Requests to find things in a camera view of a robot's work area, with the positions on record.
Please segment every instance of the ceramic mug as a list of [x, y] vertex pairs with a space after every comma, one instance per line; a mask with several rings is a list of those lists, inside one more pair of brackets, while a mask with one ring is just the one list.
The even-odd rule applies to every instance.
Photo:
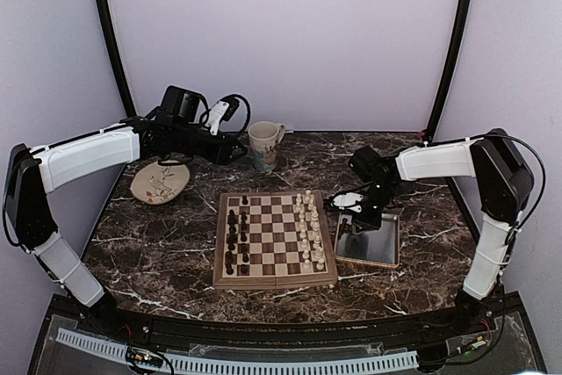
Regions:
[[262, 173], [272, 172], [277, 167], [277, 151], [285, 136], [285, 125], [257, 122], [249, 127], [248, 136], [254, 153], [254, 167]]

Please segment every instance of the chessboard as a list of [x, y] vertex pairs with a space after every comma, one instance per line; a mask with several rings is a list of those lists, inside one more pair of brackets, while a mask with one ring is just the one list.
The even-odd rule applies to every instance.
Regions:
[[215, 288], [292, 289], [336, 282], [320, 191], [220, 196]]

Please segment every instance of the black chess piece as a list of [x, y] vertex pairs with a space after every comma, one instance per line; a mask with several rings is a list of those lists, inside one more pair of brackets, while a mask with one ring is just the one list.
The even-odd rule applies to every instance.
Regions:
[[234, 263], [234, 254], [230, 250], [225, 254], [225, 263]]

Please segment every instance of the black frame pole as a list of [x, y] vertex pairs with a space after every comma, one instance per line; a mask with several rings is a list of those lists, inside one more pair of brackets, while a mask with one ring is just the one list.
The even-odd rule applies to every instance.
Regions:
[[127, 117], [130, 118], [131, 116], [136, 116], [137, 111], [134, 108], [133, 98], [131, 97], [129, 85], [126, 82], [125, 70], [123, 69], [123, 63], [117, 47], [117, 39], [115, 37], [115, 31], [113, 30], [109, 2], [107, 0], [96, 0], [96, 4], [99, 21], [104, 33], [105, 46], [107, 48], [109, 60], [112, 63], [115, 82], [117, 83], [117, 88], [119, 89], [119, 95], [121, 96], [121, 102], [123, 103], [125, 113]]
[[465, 32], [466, 17], [468, 16], [470, 2], [471, 0], [458, 0], [457, 15], [455, 16], [455, 23], [453, 25], [452, 35], [450, 36], [449, 51], [445, 59], [441, 82], [437, 89], [436, 101], [433, 104], [433, 110], [429, 116], [428, 126], [423, 131], [423, 140], [427, 142], [431, 142], [436, 135], [439, 120], [441, 119], [445, 102], [447, 101], [450, 83], [453, 79], [455, 67], [457, 66], [458, 52], [460, 51], [463, 33]]

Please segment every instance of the white wall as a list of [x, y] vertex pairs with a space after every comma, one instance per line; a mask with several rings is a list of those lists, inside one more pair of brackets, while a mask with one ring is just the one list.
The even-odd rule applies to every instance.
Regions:
[[457, 1], [110, 0], [141, 113], [174, 83], [254, 121], [397, 131], [427, 123]]
[[[11, 148], [65, 140], [124, 117], [94, 0], [0, 0], [0, 190]], [[115, 169], [50, 197], [61, 233], [81, 251]], [[0, 239], [0, 373], [27, 373], [54, 285]]]
[[[438, 138], [482, 133], [497, 126], [535, 147], [547, 167], [544, 202], [519, 236], [505, 281], [509, 290], [522, 295], [549, 370], [561, 373], [560, 0], [472, 0]], [[533, 170], [539, 184], [535, 163]], [[475, 217], [481, 219], [476, 184], [462, 181], [460, 187]]]

